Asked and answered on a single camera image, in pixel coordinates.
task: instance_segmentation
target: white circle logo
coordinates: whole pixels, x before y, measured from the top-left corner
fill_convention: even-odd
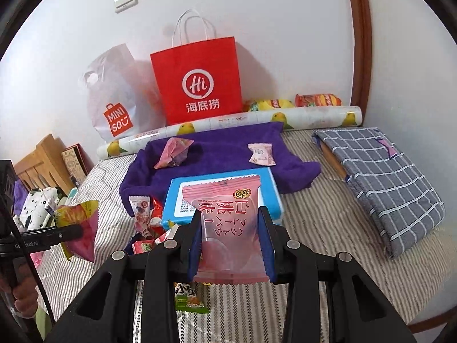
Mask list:
[[[214,80],[208,71],[193,69],[182,79],[182,89],[188,97],[205,99],[213,92]]]

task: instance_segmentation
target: yellow bird print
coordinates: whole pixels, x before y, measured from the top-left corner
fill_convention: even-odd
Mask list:
[[[195,133],[195,128],[191,122],[186,122],[179,127],[177,135]]]
[[[347,113],[346,118],[343,120],[343,123],[341,124],[341,126],[342,127],[357,126],[356,114],[354,112]]]
[[[293,129],[292,126],[290,126],[287,123],[287,118],[286,115],[284,115],[282,112],[276,112],[273,117],[271,118],[272,121],[280,121],[282,122],[282,129],[287,130],[287,129]]]
[[[119,141],[115,140],[108,145],[107,148],[108,158],[119,156],[121,153],[127,152],[119,146]]]

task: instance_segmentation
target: rolled plastic wrap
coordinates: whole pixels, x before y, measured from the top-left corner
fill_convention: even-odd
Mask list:
[[[269,111],[236,113],[176,124],[115,140],[97,149],[99,159],[138,153],[151,140],[175,137],[196,131],[263,124],[280,121],[284,131],[350,127],[362,123],[362,111],[357,106],[278,108]]]

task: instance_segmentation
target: wooden headboard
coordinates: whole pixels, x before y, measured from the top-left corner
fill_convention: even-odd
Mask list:
[[[29,189],[59,186],[67,195],[75,186],[62,160],[62,143],[47,135],[37,148],[14,165],[17,176]]]

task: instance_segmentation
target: white plastic bag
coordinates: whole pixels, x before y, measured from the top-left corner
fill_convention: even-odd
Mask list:
[[[158,97],[140,77],[126,44],[101,54],[79,82],[92,126],[106,142],[165,125]]]

